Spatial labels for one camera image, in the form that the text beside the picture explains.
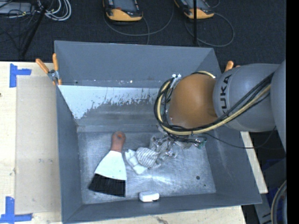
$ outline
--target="bin floor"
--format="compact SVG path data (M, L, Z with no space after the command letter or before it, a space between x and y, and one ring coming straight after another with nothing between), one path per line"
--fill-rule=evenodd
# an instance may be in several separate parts
M128 149L149 147L150 138L159 132L125 132L124 152ZM126 197L117 197L90 191L88 185L94 171L111 145L111 132L78 132L82 200L85 204L137 199L142 191L157 191L160 196L180 196L214 193L215 185L206 154L206 148L174 146L177 157L152 170L137 175L125 160L127 169Z

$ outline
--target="white brush handle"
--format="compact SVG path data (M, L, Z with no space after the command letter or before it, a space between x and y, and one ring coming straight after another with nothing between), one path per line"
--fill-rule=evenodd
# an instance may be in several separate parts
M122 131L117 131L112 135L111 141L111 151L120 152L122 150L123 144L125 143L126 135Z

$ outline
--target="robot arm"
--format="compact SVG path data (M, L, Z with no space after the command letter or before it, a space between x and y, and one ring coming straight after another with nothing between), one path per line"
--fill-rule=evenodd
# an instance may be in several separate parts
M285 61L233 66L229 62L217 79L195 72L176 85L165 83L155 105L160 126L177 138L221 125L247 132L277 128L285 147Z

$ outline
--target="dark floor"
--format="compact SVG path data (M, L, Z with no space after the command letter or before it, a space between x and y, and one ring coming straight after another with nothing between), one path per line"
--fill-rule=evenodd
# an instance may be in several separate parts
M36 0L12 1L29 2L38 10ZM129 26L107 22L102 0L69 1L68 19L54 21L44 16L37 27L40 13L13 18L13 11L1 13L5 0L0 0L0 60L51 62L54 40L213 47L221 71L228 60L244 65L281 64L286 59L286 0L206 0L216 14L198 20L196 42L194 23L173 0L138 0L143 19ZM250 135L256 147L267 141L256 148L261 167L285 157L277 132L269 140L270 132ZM243 211L247 224L258 223L253 206L244 206Z

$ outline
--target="black bristles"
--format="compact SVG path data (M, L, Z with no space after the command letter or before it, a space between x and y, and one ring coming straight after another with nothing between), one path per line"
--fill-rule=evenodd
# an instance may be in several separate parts
M114 196L125 196L126 181L95 174L88 188L95 192Z

